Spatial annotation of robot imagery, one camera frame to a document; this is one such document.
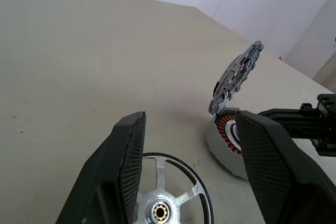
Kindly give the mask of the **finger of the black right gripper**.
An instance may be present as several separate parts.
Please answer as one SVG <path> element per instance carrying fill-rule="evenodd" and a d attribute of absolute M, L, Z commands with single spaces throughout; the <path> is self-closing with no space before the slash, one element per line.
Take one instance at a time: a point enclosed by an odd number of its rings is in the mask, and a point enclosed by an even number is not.
<path fill-rule="evenodd" d="M 326 138 L 326 120 L 284 120 L 281 125 L 291 138 L 312 140 Z"/>
<path fill-rule="evenodd" d="M 318 110 L 310 103 L 302 103 L 299 109 L 270 109 L 258 113 L 277 122 L 302 121 L 318 117 Z"/>

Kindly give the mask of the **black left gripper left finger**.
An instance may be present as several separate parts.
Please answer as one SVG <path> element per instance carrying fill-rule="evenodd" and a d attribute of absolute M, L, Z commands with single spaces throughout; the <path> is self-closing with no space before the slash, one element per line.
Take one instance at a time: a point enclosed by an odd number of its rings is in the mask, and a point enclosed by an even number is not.
<path fill-rule="evenodd" d="M 123 117 L 83 165 L 56 224 L 132 224 L 146 113 Z"/>

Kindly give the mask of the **grey round motor lid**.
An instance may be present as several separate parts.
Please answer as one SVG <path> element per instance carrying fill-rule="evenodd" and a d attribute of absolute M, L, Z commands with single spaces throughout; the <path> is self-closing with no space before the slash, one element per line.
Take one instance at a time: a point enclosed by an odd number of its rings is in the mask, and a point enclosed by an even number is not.
<path fill-rule="evenodd" d="M 213 90 L 213 98 L 208 107 L 211 115 L 218 114 L 240 90 L 242 83 L 247 80 L 249 73 L 255 68 L 263 49 L 262 42 L 255 41 L 226 68 Z"/>

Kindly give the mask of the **silver spoked rotor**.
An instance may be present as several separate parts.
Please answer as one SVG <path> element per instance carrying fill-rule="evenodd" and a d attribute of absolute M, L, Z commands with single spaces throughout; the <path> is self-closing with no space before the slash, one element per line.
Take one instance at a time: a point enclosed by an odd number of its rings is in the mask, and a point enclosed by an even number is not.
<path fill-rule="evenodd" d="M 214 224 L 213 206 L 208 191 L 198 174 L 182 160 L 164 153 L 145 153 L 143 159 L 155 160 L 155 190 L 138 193 L 137 218 L 133 224 L 182 224 L 181 206 L 199 197 L 203 209 L 204 224 Z M 175 197 L 165 190 L 165 164 L 169 163 L 189 178 L 193 186 Z"/>

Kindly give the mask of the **grey round motor housing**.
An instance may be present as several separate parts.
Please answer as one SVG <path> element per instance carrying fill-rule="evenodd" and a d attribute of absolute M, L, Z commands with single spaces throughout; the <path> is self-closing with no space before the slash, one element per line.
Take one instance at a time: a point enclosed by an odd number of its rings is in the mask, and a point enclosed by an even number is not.
<path fill-rule="evenodd" d="M 233 175 L 247 180 L 240 146 L 235 112 L 238 108 L 224 108 L 216 113 L 205 134 L 209 150 Z"/>

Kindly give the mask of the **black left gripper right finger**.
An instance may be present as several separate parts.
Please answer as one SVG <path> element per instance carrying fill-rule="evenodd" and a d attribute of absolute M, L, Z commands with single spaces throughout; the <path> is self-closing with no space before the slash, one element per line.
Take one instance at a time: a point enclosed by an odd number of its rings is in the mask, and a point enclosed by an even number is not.
<path fill-rule="evenodd" d="M 247 177 L 266 224 L 336 224 L 336 185 L 285 128 L 235 114 Z"/>

